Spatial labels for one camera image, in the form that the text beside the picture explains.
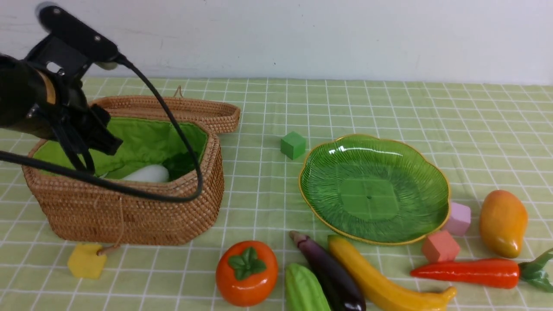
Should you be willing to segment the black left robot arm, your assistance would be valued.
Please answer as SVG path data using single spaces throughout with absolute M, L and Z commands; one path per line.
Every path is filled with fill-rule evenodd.
M 123 141 L 109 132 L 110 114 L 88 102 L 81 81 L 1 55 L 1 127 L 58 142 L 69 153 L 117 153 Z

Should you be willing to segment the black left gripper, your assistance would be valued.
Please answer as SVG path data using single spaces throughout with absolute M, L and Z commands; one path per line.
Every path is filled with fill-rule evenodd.
M 54 134 L 54 123 L 58 123 L 67 135 L 73 130 L 76 142 L 84 143 L 85 149 L 110 156 L 116 154 L 123 141 L 107 129 L 110 114 L 104 108 L 88 103 L 80 79 L 30 69 L 29 86 L 34 92 L 34 100 L 26 118 L 36 124 L 34 135 L 60 141 Z

